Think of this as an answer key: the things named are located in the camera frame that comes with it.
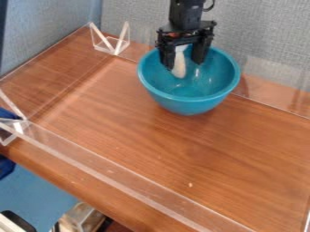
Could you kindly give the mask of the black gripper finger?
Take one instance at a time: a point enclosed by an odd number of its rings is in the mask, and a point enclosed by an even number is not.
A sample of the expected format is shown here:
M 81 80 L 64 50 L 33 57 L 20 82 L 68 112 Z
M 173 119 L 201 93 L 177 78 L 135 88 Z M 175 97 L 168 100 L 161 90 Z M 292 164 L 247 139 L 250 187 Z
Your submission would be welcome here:
M 191 51 L 191 60 L 196 64 L 201 64 L 205 54 L 208 52 L 213 37 L 211 35 L 203 36 L 193 44 Z
M 160 51 L 160 61 L 168 70 L 175 67 L 175 46 L 168 44 L 161 44 L 159 47 Z

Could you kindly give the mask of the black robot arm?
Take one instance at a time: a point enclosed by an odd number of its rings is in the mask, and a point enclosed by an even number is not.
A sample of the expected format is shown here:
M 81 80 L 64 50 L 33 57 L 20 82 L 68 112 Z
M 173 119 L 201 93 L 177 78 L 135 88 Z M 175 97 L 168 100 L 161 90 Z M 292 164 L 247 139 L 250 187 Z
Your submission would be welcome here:
M 175 67 L 176 47 L 191 45 L 191 60 L 201 64 L 213 39 L 216 22 L 203 21 L 201 13 L 213 8 L 215 0 L 208 8 L 203 8 L 205 0 L 171 0 L 168 24 L 156 31 L 155 46 L 160 51 L 160 62 L 172 70 Z

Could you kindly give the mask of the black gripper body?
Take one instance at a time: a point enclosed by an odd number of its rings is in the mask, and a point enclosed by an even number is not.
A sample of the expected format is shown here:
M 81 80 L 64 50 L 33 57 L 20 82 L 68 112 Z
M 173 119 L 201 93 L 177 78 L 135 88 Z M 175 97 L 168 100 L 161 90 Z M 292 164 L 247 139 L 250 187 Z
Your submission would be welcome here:
M 156 31 L 156 47 L 163 48 L 165 45 L 179 46 L 185 44 L 203 44 L 208 46 L 213 39 L 215 21 L 201 21 L 193 29 L 180 29 L 172 23 L 160 27 Z

